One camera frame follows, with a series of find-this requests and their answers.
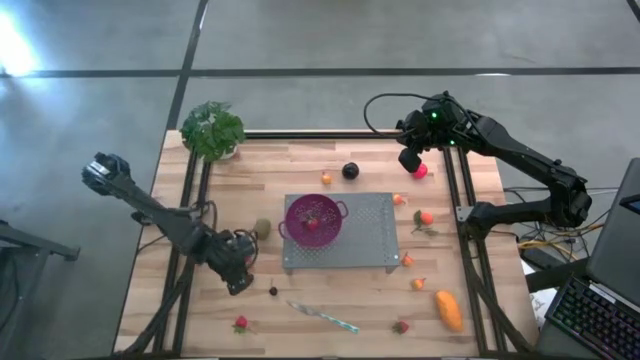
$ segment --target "purple colander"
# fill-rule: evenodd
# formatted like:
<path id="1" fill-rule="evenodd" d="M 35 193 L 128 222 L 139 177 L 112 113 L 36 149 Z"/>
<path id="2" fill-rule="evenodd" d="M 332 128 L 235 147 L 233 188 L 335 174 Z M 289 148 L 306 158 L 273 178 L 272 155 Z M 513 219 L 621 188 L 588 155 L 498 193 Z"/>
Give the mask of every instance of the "purple colander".
<path id="1" fill-rule="evenodd" d="M 338 205 L 344 207 L 344 215 Z M 284 221 L 278 225 L 278 231 L 283 239 L 293 239 L 300 246 L 322 247 L 338 236 L 342 220 L 348 215 L 349 209 L 343 201 L 334 202 L 320 194 L 304 195 L 291 204 Z M 309 228 L 307 222 L 310 219 L 318 220 L 317 228 Z"/>

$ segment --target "gray floor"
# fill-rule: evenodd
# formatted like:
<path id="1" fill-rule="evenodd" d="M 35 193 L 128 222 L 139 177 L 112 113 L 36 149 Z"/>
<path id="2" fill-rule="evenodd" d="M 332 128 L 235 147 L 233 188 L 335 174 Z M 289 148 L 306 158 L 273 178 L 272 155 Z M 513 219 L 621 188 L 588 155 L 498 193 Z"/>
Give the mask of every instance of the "gray floor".
<path id="1" fill-rule="evenodd" d="M 17 49 L 0 61 L 7 70 L 177 70 L 198 2 L 0 0 L 0 31 L 15 31 L 4 39 L 26 44 L 0 38 Z M 624 0 L 212 0 L 193 68 L 640 66 L 639 41 Z M 33 354 L 110 352 L 140 229 L 125 204 L 82 185 L 80 169 L 96 151 L 116 152 L 149 190 L 177 82 L 0 79 L 0 219 L 82 247 L 78 262 L 46 269 L 24 337 Z M 445 89 L 591 186 L 617 186 L 640 154 L 640 75 L 192 78 L 179 119 L 218 100 L 250 129 L 357 129 L 379 92 Z M 371 117 L 393 127 L 419 105 L 385 100 Z M 538 185 L 500 171 L 505 186 Z M 597 195 L 592 214 L 612 199 Z"/>

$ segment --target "keyboard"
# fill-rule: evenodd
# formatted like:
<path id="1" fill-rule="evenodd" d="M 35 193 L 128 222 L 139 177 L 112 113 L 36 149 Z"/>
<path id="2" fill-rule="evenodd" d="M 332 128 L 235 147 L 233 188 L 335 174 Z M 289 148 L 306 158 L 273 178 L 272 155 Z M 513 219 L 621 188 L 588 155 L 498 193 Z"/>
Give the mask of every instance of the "keyboard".
<path id="1" fill-rule="evenodd" d="M 640 360 L 640 316 L 571 278 L 545 315 L 548 321 L 609 359 Z"/>

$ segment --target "gray metal tray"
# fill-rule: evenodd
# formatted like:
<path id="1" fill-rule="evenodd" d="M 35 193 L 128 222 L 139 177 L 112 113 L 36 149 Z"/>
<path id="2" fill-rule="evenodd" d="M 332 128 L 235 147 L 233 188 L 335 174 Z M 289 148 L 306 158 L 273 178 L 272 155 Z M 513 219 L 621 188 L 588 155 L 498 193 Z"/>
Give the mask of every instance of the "gray metal tray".
<path id="1" fill-rule="evenodd" d="M 305 194 L 285 196 L 285 214 Z M 391 193 L 324 194 L 342 200 L 349 209 L 340 233 L 329 245 L 308 248 L 283 239 L 282 267 L 291 273 L 302 268 L 385 267 L 391 273 L 399 265 L 398 237 Z"/>

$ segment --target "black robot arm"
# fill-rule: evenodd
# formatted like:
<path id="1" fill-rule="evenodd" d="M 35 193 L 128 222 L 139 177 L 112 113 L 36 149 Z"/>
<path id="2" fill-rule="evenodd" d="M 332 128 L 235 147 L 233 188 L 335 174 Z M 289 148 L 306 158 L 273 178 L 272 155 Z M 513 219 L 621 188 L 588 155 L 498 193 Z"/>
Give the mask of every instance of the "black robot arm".
<path id="1" fill-rule="evenodd" d="M 575 170 L 513 139 L 500 123 L 463 108 L 448 92 L 426 99 L 421 111 L 411 112 L 396 126 L 402 131 L 397 141 L 407 147 L 398 160 L 407 171 L 418 169 L 418 154 L 423 150 L 459 146 L 497 157 L 549 188 L 549 197 L 541 201 L 505 206 L 477 203 L 463 226 L 469 235 L 484 238 L 496 224 L 526 221 L 577 227 L 587 218 L 591 206 L 587 181 Z"/>
<path id="2" fill-rule="evenodd" d="M 255 241 L 246 232 L 216 232 L 191 209 L 170 209 L 140 189 L 131 178 L 129 164 L 122 158 L 98 153 L 95 160 L 82 169 L 82 181 L 103 196 L 124 200 L 158 225 L 167 239 L 196 263 L 206 263 L 218 273 L 231 295 L 246 289 L 253 281 L 246 259 L 255 252 Z"/>

